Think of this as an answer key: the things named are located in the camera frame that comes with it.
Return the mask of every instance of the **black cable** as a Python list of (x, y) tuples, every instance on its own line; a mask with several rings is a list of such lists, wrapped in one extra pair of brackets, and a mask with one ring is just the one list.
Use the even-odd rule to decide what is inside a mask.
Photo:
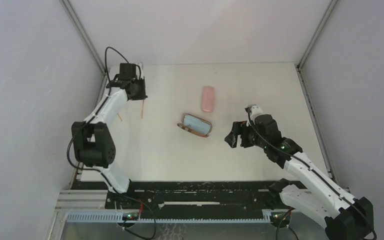
[(139, 66), (139, 65), (137, 65), (137, 64), (135, 64), (136, 65), (136, 67), (139, 69), (139, 78), (138, 79), (141, 79), (141, 77), (142, 77), (142, 69), (141, 69), (141, 66)]
[[(285, 214), (284, 214), (284, 215), (282, 216), (282, 218), (280, 219), (279, 225), (278, 225), (277, 228), (276, 228), (276, 240), (279, 239), (279, 238), (278, 238), (278, 235), (279, 235), (279, 229), (281, 228), (281, 224), (282, 224), (282, 222), (283, 222), (284, 219), (288, 216), (288, 214), (289, 214), (290, 212), (292, 212), (293, 210), (295, 210), (295, 208), (291, 207), (287, 212), (285, 212)], [(294, 230), (292, 230), (292, 232), (295, 234), (296, 239), (299, 240), (299, 239), (298, 239), (298, 236), (297, 236), (297, 234), (294, 232)]]
[[(291, 155), (287, 152), (284, 152), (282, 151), (281, 149), (275, 147), (273, 144), (271, 144), (269, 141), (267, 141), (263, 136), (261, 136), (261, 134), (258, 132), (257, 130), (257, 127), (255, 125), (255, 123), (253, 121), (251, 121), (251, 108), (252, 106), (250, 106), (248, 108), (248, 111), (247, 111), (247, 115), (248, 115), (248, 121), (249, 121), (249, 124), (251, 125), (252, 129), (254, 130), (254, 132), (264, 141), (266, 142), (270, 147), (272, 147), (273, 149), (277, 150), (278, 152), (280, 153), (283, 153), (291, 158), (294, 158), (296, 160), (298, 160), (299, 162), (301, 162), (302, 164), (304, 164), (309, 170), (311, 169), (310, 165), (308, 165), (304, 160), (302, 160), (301, 158), (297, 157), (297, 156), (294, 156), (294, 155)], [(333, 187), (331, 186), (317, 171), (315, 171), (314, 169), (311, 169), (311, 171), (319, 178), (321, 179), (321, 181), (326, 184), (326, 186), (328, 186), (338, 197), (340, 200), (344, 200), (348, 205), (350, 205), (352, 208), (354, 208), (354, 210), (357, 211), (358, 214), (360, 214), (360, 216), (363, 218), (363, 220), (365, 221), (365, 223), (367, 224), (369, 230), (371, 233), (373, 233), (373, 238), (372, 239), (367, 239), (367, 238), (363, 238), (363, 240), (377, 240), (378, 239), (378, 235), (376, 234), (374, 228), (372, 227), (372, 225), (369, 223), (369, 220), (366, 218), (366, 216), (364, 216), (364, 214), (356, 207), (354, 206), (348, 199), (345, 198), (345, 196), (342, 196), (341, 197), (341, 194)]]
[(115, 48), (112, 47), (112, 46), (107, 46), (107, 47), (105, 48), (105, 53), (107, 53), (108, 49), (111, 49), (111, 50), (113, 50), (114, 52), (118, 53), (118, 55), (120, 55), (120, 56), (126, 61), (126, 63), (129, 63), (129, 61), (127, 60), (127, 58), (125, 58), (125, 56), (123, 56), (123, 54), (121, 54), (119, 51), (117, 51), (117, 49), (115, 49)]
[[(108, 180), (107, 176), (105, 176), (105, 174), (101, 171), (98, 171), (100, 172), (101, 176), (106, 180), (106, 182), (108, 183), (109, 187), (112, 188), (112, 190), (116, 193), (116, 194), (120, 194), (114, 187), (113, 185), (111, 184), (111, 182)], [(140, 204), (143, 204), (145, 207), (147, 207), (149, 209), (149, 211), (151, 212), (151, 215), (152, 215), (152, 218), (153, 218), (153, 234), (151, 237), (146, 237), (146, 236), (141, 236), (127, 228), (124, 227), (124, 230), (126, 232), (128, 232), (129, 234), (131, 235), (134, 235), (140, 239), (143, 239), (143, 240), (152, 240), (152, 239), (155, 239), (155, 235), (157, 234), (157, 220), (155, 219), (155, 215), (154, 215), (154, 212), (152, 211), (152, 209), (150, 208), (150, 206), (148, 206), (147, 204), (145, 204), (143, 201), (139, 200), (139, 199), (135, 199), (133, 197), (129, 197), (129, 196), (126, 196), (126, 195), (123, 195), (123, 194), (120, 194), (120, 196), (122, 196), (123, 198), (127, 198), (127, 199), (130, 199), (130, 200), (133, 200), (133, 201), (136, 201)], [(124, 226), (124, 224), (126, 223), (127, 219), (124, 220), (124, 222), (122, 223), (122, 227)]]
[(300, 240), (300, 239), (298, 238), (297, 233), (296, 233), (290, 226), (288, 226), (287, 228), (288, 228), (288, 229), (295, 235), (296, 240)]

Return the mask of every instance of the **floor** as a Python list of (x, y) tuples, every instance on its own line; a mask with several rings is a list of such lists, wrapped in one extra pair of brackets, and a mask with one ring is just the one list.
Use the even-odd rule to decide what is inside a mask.
[[(110, 70), (112, 78), (118, 72)], [(293, 63), (178, 64), (143, 67), (148, 99), (129, 101), (110, 128), (115, 164), (133, 181), (266, 181), (295, 178), (258, 147), (230, 148), (232, 122), (247, 119), (245, 107), (259, 105), (277, 121), (282, 135), (297, 142), (327, 172)], [(212, 113), (201, 111), (204, 86), (215, 88)], [(208, 138), (179, 127), (183, 113), (208, 120)], [(102, 181), (84, 172), (82, 181)]]

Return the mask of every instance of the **wire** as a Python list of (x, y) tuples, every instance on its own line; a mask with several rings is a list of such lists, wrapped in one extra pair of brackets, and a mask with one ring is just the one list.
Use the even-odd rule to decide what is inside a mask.
[[(114, 187), (113, 185), (111, 184), (111, 182), (108, 180), (107, 176), (105, 176), (105, 174), (101, 171), (98, 171), (100, 172), (101, 176), (106, 180), (106, 182), (108, 183), (109, 185), (109, 188), (111, 188), (116, 194), (120, 194)], [(155, 239), (155, 235), (157, 234), (157, 220), (155, 219), (155, 215), (154, 215), (154, 212), (152, 211), (152, 209), (150, 208), (150, 206), (148, 206), (147, 204), (145, 204), (143, 201), (141, 200), (138, 200), (136, 198), (133, 198), (133, 197), (129, 197), (129, 196), (126, 196), (126, 195), (122, 195), (120, 194), (120, 196), (122, 196), (123, 198), (127, 198), (127, 199), (130, 199), (130, 200), (133, 200), (133, 201), (136, 201), (138, 203), (140, 203), (141, 205), (147, 207), (149, 209), (149, 211), (151, 212), (151, 215), (152, 215), (152, 219), (153, 219), (153, 234), (151, 237), (146, 237), (146, 236), (141, 236), (127, 228), (124, 227), (124, 224), (126, 223), (127, 219), (124, 220), (124, 222), (122, 223), (122, 227), (124, 228), (124, 230), (126, 232), (128, 232), (129, 234), (133, 235), (133, 236), (136, 236), (140, 239), (143, 239), (143, 240), (152, 240), (152, 239)]]
[(138, 214), (139, 214), (139, 219), (141, 218), (141, 214), (142, 214), (142, 211), (144, 210), (144, 204), (143, 203), (141, 203), (140, 204), (140, 208), (139, 208), (139, 212), (138, 212)]
[[(119, 226), (119, 223), (117, 222), (118, 218), (119, 218), (119, 213), (117, 212), (117, 202), (114, 201), (114, 209), (115, 209), (115, 223), (117, 224), (117, 226)], [(121, 219), (123, 219), (123, 216), (125, 214), (125, 211), (123, 210), (122, 208), (122, 205), (120, 204), (120, 209), (121, 209)]]
[(295, 235), (296, 240), (300, 240), (300, 239), (298, 238), (297, 233), (296, 233), (290, 226), (288, 226), (287, 228), (288, 228), (288, 229)]
[(135, 64), (136, 65), (136, 67), (139, 69), (139, 79), (141, 79), (141, 77), (142, 77), (142, 69), (141, 69), (141, 66), (139, 66), (139, 65), (137, 65), (137, 64)]
[(113, 50), (114, 52), (118, 53), (118, 55), (120, 55), (120, 56), (126, 61), (126, 63), (129, 63), (129, 61), (127, 60), (127, 58), (125, 58), (125, 56), (123, 56), (123, 54), (121, 54), (119, 51), (117, 51), (117, 49), (115, 49), (115, 48), (112, 47), (112, 46), (107, 46), (107, 47), (105, 48), (105, 53), (107, 53), (108, 49), (111, 49), (111, 50)]
[(354, 208), (354, 210), (356, 210), (357, 213), (360, 214), (360, 216), (363, 218), (363, 220), (367, 224), (370, 232), (373, 233), (373, 238), (372, 239), (363, 238), (363, 240), (377, 240), (378, 239), (378, 235), (376, 234), (376, 232), (375, 232), (374, 228), (372, 227), (372, 225), (370, 224), (369, 220), (366, 218), (366, 216), (356, 206), (354, 206), (348, 199), (346, 199), (345, 196), (341, 196), (341, 194), (333, 186), (331, 186), (326, 181), (326, 179), (324, 179), (317, 171), (315, 171), (314, 169), (311, 169), (310, 165), (308, 165), (304, 160), (302, 160), (301, 158), (299, 158), (297, 156), (294, 156), (294, 155), (291, 155), (291, 154), (289, 154), (287, 152), (282, 151), (281, 149), (275, 147), (273, 144), (271, 144), (269, 141), (267, 141), (263, 136), (261, 136), (261, 134), (257, 130), (257, 127), (256, 127), (255, 123), (253, 121), (251, 121), (251, 108), (252, 108), (252, 106), (250, 106), (248, 108), (248, 111), (247, 111), (248, 114), (247, 115), (248, 115), (248, 122), (251, 125), (252, 129), (254, 130), (254, 132), (264, 142), (266, 142), (270, 147), (272, 147), (273, 149), (275, 149), (278, 152), (283, 153), (283, 154), (285, 154), (285, 155), (287, 155), (287, 156), (289, 156), (291, 158), (294, 158), (294, 159), (298, 160), (299, 162), (301, 162), (302, 164), (304, 164), (311, 172), (313, 172), (319, 179), (321, 179), (321, 181), (324, 184), (326, 184), (326, 186), (328, 186), (339, 197), (340, 200), (344, 200), (344, 202), (346, 202), (348, 205), (350, 205), (352, 208)]
[[(295, 210), (295, 208), (291, 207), (288, 211), (286, 211), (286, 212), (284, 213), (284, 215), (283, 215), (282, 218), (280, 219), (279, 225), (278, 225), (277, 228), (276, 228), (276, 240), (279, 239), (279, 238), (278, 238), (278, 236), (279, 236), (279, 229), (281, 228), (282, 222), (286, 219), (286, 217), (288, 216), (288, 214), (291, 213), (293, 210)], [(299, 240), (297, 234), (295, 233), (295, 231), (292, 230), (292, 232), (295, 234), (296, 239)]]

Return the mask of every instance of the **white wall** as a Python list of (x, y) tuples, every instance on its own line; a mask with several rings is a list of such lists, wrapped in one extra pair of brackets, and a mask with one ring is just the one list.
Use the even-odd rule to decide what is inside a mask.
[(46, 235), (100, 72), (57, 0), (0, 0), (0, 240)]
[(297, 64), (329, 2), (72, 0), (101, 59), (145, 64)]
[(384, 240), (384, 1), (341, 1), (304, 67), (340, 182)]

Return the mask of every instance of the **pink eyeglass case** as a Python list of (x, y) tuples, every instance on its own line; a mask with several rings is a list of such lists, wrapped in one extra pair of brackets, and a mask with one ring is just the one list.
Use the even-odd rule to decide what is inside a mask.
[(205, 86), (202, 91), (201, 109), (203, 112), (211, 113), (214, 110), (214, 87)]

